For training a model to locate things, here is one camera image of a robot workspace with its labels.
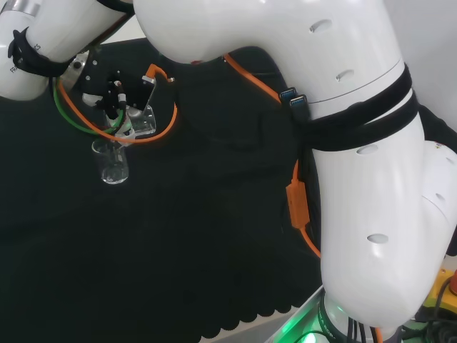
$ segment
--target black strap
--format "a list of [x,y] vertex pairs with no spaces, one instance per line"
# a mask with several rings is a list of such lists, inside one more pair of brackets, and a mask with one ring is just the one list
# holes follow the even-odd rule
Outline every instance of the black strap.
[[402,130],[416,118],[418,110],[419,103],[413,93],[404,106],[384,118],[339,133],[308,134],[304,137],[304,143],[321,151],[343,151],[369,145]]
[[41,47],[39,45],[32,47],[27,41],[27,29],[22,32],[13,31],[14,40],[9,45],[8,58],[13,57],[14,65],[27,73],[44,77],[61,76],[74,58],[64,63],[58,63],[40,55],[38,51]]
[[112,9],[113,11],[118,11],[118,12],[124,12],[130,15],[135,14],[134,10],[134,5],[132,4],[126,4],[123,1],[120,0],[97,0],[100,4],[102,4],[105,7],[108,7],[109,9]]
[[320,134],[329,131],[352,129],[368,123],[394,108],[408,95],[412,86],[411,75],[405,65],[402,75],[381,93],[367,101],[354,104],[339,113],[313,120],[303,128],[303,132],[304,134],[309,132]]

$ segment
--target glass beaker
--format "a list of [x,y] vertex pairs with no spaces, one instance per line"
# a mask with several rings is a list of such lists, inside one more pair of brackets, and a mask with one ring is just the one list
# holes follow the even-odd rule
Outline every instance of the glass beaker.
[[107,139],[96,139],[92,143],[101,179],[107,184],[121,184],[129,177],[125,147]]

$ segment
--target black cable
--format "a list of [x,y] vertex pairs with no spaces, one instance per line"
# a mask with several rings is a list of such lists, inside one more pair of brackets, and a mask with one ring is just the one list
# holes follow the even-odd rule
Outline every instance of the black cable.
[[334,341],[334,338],[332,336],[330,336],[329,334],[324,334],[323,332],[320,332],[320,331],[309,331],[309,332],[307,332],[305,334],[302,334],[294,343],[300,342],[300,339],[303,339],[304,337],[308,336],[309,334],[321,334],[322,336],[327,338],[327,340],[329,342],[333,342]]
[[371,336],[373,337],[373,343],[383,343],[378,342],[378,336],[376,335],[376,329],[374,327],[370,327]]
[[351,343],[352,341],[352,328],[353,328],[353,319],[348,319],[348,334],[346,336],[346,342]]
[[362,343],[366,343],[366,336],[365,336],[365,327],[362,323],[358,323],[358,327],[360,329],[360,338]]
[[354,341],[357,342],[357,321],[354,320]]
[[443,286],[440,288],[440,292],[438,293],[438,297],[436,298],[435,309],[433,310],[433,320],[438,318],[438,312],[440,310],[441,302],[443,301],[443,295],[446,291],[446,288],[451,283],[452,277],[449,277],[444,283]]

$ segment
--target black cloth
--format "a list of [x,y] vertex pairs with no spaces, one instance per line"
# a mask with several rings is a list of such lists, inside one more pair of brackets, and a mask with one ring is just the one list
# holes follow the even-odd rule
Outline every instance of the black cloth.
[[[140,75],[169,63],[145,40],[102,49]],[[256,49],[234,56],[271,68]],[[297,157],[290,121],[221,59],[166,69],[179,80],[178,126],[128,148],[118,187],[99,179],[94,138],[48,92],[0,101],[2,342],[198,342],[318,289],[319,261],[284,208]],[[159,129],[171,95],[157,91]]]

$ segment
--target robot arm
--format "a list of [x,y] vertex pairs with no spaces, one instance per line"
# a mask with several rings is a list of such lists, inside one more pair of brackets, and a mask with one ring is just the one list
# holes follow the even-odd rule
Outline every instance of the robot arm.
[[[134,6],[151,43],[177,62],[261,47],[287,85],[306,94],[313,120],[375,98],[405,72],[382,0],[135,0]],[[412,96],[407,89],[379,118]],[[313,151],[326,296],[388,334],[426,298],[457,224],[424,173],[423,128],[413,114],[402,130],[374,144]]]
[[124,15],[97,0],[8,0],[0,14],[0,96],[32,100],[48,84],[46,77],[18,69],[8,57],[13,30],[28,28],[29,45],[50,61],[63,63]]

